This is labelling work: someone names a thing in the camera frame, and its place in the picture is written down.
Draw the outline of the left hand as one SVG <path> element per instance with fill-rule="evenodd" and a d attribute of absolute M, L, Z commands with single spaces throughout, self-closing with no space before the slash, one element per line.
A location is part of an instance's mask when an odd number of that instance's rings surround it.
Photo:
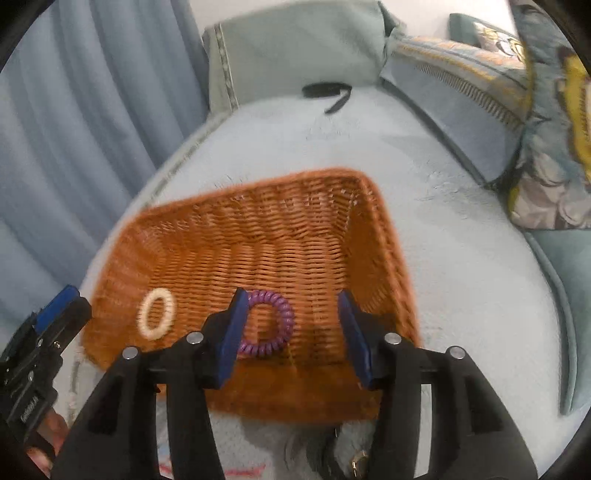
<path fill-rule="evenodd" d="M 38 428 L 38 434 L 52 446 L 55 455 L 59 454 L 68 433 L 69 428 L 65 419 L 54 409 L 47 412 Z M 27 455 L 46 477 L 50 476 L 53 461 L 42 449 L 30 447 L 27 449 Z"/>

